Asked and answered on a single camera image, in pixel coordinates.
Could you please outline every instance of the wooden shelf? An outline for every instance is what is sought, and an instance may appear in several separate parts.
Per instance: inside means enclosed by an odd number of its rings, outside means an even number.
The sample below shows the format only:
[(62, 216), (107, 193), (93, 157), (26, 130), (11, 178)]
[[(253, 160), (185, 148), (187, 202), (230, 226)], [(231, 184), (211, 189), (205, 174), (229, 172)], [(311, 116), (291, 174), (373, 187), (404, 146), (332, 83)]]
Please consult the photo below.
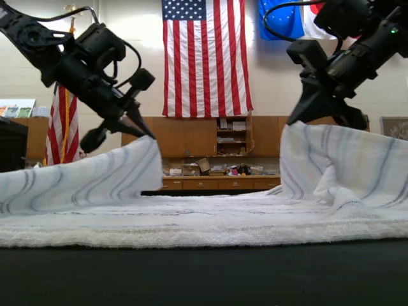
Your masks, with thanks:
[(217, 133), (246, 133), (246, 129), (240, 129), (239, 131), (236, 131), (234, 129), (218, 129)]
[(220, 145), (220, 144), (234, 144), (234, 143), (247, 143), (247, 142), (236, 141), (236, 142), (217, 142), (217, 143)]

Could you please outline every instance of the blue flag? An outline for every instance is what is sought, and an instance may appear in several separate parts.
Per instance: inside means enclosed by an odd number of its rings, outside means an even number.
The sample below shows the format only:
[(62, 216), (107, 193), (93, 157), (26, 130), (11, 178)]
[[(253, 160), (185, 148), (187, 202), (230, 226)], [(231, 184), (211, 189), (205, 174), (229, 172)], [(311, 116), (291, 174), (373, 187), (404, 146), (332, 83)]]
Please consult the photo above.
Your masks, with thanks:
[[(295, 1), (298, 0), (259, 0), (259, 29), (261, 31), (262, 39), (280, 40), (280, 38), (270, 34), (263, 25), (263, 17), (265, 16), (266, 11), (279, 4)], [(299, 6), (279, 8), (269, 14), (267, 21), (269, 27), (279, 34), (292, 38), (299, 38), (305, 34), (303, 31)]]

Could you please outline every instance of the cabinet door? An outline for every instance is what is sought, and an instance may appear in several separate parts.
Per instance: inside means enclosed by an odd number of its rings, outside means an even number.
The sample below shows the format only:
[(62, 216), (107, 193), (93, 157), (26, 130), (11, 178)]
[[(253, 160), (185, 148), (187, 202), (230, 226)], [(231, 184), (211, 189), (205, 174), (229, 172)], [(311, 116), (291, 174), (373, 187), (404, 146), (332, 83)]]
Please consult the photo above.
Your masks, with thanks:
[(184, 148), (186, 156), (217, 155), (217, 120), (184, 120)]
[(184, 155), (183, 123), (182, 119), (164, 117), (153, 117), (151, 122), (147, 122), (157, 138), (163, 157), (180, 157)]
[(254, 129), (253, 129), (252, 112), (247, 116), (247, 155), (249, 155), (254, 148)]
[(42, 161), (45, 157), (45, 141), (48, 134), (48, 118), (28, 119), (27, 158)]
[(253, 156), (279, 156), (278, 117), (253, 116)]

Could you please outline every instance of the red stripe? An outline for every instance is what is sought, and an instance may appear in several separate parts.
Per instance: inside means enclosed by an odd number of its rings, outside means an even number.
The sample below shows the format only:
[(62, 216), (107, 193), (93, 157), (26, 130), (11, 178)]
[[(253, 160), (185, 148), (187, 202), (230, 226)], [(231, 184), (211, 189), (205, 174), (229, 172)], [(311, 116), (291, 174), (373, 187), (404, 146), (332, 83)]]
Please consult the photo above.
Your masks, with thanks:
[(71, 127), (72, 120), (74, 120), (74, 116), (77, 110), (78, 98), (74, 96), (72, 99), (71, 105), (69, 106), (69, 126)]
[(231, 58), (231, 92), (234, 115), (241, 114), (240, 97), (238, 92), (237, 77), (237, 41), (235, 34), (234, 4), (233, 0), (227, 0), (228, 4), (228, 34), (229, 34), (229, 57)]
[(180, 54), (180, 24), (179, 21), (173, 21), (174, 35), (174, 79), (176, 89), (176, 117), (183, 117), (182, 113), (182, 91), (181, 91), (181, 54)]
[(163, 21), (163, 41), (164, 41), (164, 108), (163, 116), (168, 116), (168, 51), (167, 51), (168, 28), (167, 21)]
[(241, 7), (241, 58), (242, 67), (244, 69), (245, 92), (247, 94), (247, 111), (253, 110), (251, 95), (249, 93), (249, 76), (248, 76), (248, 62), (247, 62), (247, 44), (245, 40), (245, 0), (240, 0)]
[(69, 122), (66, 122), (65, 88), (63, 86), (58, 87), (58, 95), (59, 95), (59, 118), (61, 120), (61, 129), (62, 129), (62, 136), (61, 136), (61, 143), (62, 143), (62, 141), (65, 139), (66, 125), (69, 124)]
[(197, 118), (196, 48), (194, 46), (194, 21), (187, 21), (187, 39), (189, 53), (190, 117)]
[(57, 143), (57, 137), (55, 135), (54, 106), (51, 107), (51, 118), (52, 118), (53, 121), (52, 121), (52, 124), (51, 124), (51, 128), (48, 130), (48, 139), (50, 140), (53, 164), (59, 164), (61, 162), (61, 160), (59, 159), (58, 143)]
[(201, 39), (201, 45), (203, 47), (204, 111), (205, 117), (211, 117), (210, 63), (208, 61), (207, 21), (201, 21)]
[(74, 139), (65, 157), (64, 163), (68, 164), (74, 161), (75, 156), (79, 154), (78, 148), (79, 148), (79, 132), (78, 129), (76, 129)]
[(225, 87), (224, 87), (224, 63), (222, 60), (220, 0), (214, 0), (214, 27), (215, 27), (215, 57), (217, 59), (218, 110), (219, 116), (225, 117), (226, 110), (225, 110)]

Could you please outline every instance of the flag pole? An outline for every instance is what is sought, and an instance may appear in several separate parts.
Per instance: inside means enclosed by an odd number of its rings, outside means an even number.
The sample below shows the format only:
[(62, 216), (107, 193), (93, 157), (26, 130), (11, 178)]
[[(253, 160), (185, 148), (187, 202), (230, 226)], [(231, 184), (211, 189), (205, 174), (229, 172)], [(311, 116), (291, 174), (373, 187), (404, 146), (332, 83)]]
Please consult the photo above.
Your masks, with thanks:
[[(71, 5), (67, 5), (64, 7), (64, 10), (66, 12), (72, 12), (75, 11), (77, 9), (77, 7), (75, 6), (75, 4), (71, 4)], [(75, 19), (76, 19), (76, 15), (72, 15), (71, 17), (71, 27), (69, 29), (69, 32), (74, 35), (75, 33)], [(66, 147), (67, 147), (67, 142), (68, 142), (68, 136), (69, 136), (69, 98), (70, 92), (69, 90), (67, 90), (67, 88), (65, 88), (65, 126), (62, 127), (65, 130), (65, 134), (64, 134), (64, 140), (62, 141), (62, 152), (61, 152), (61, 164), (63, 164), (65, 162), (65, 155), (66, 155)]]

